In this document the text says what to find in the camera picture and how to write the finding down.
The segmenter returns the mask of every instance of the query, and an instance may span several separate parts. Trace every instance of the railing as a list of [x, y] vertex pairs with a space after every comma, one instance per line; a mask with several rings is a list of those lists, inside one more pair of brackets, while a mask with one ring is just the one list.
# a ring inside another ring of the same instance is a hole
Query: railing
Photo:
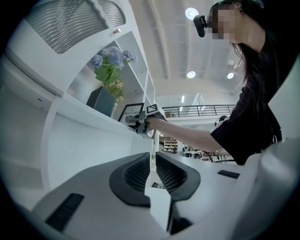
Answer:
[[229, 116], [235, 105], [194, 105], [163, 107], [167, 118], [198, 116]]

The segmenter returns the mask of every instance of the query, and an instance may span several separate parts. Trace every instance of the wooden knob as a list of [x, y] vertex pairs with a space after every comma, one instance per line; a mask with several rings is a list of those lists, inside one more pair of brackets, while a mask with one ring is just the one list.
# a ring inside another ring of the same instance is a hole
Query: wooden knob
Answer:
[[121, 32], [121, 29], [120, 28], [117, 28], [115, 31], [113, 31], [114, 33], [119, 33]]

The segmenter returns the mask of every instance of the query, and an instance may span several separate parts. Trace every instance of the black picture frame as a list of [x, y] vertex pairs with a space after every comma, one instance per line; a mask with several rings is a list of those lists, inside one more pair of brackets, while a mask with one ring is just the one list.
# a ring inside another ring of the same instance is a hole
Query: black picture frame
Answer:
[[[121, 113], [121, 115], [120, 115], [120, 117], [119, 117], [119, 119], [118, 119], [118, 122], [121, 122], [122, 117], [123, 117], [123, 115], [124, 115], [124, 113], [125, 113], [125, 111], [126, 111], [126, 109], [127, 109], [128, 107], [139, 106], [139, 105], [140, 105], [141, 107], [139, 108], [139, 113], [141, 113], [142, 110], [143, 110], [143, 108], [144, 108], [144, 104], [145, 104], [145, 103], [127, 104], [127, 105], [124, 107], [124, 109], [123, 109], [123, 111], [122, 111], [122, 113]], [[125, 125], [127, 125], [128, 127], [135, 128], [135, 123], [134, 123], [133, 125], [128, 125], [128, 124], [126, 124], [126, 123], [124, 123], [124, 122], [122, 122], [122, 123], [125, 124]]]

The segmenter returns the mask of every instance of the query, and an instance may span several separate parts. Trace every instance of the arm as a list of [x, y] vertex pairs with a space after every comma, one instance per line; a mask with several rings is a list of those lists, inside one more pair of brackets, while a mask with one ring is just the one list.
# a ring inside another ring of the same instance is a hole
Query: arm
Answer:
[[147, 118], [146, 122], [149, 124], [150, 130], [156, 129], [182, 143], [203, 151], [214, 152], [222, 148], [207, 130], [180, 127], [158, 118]]

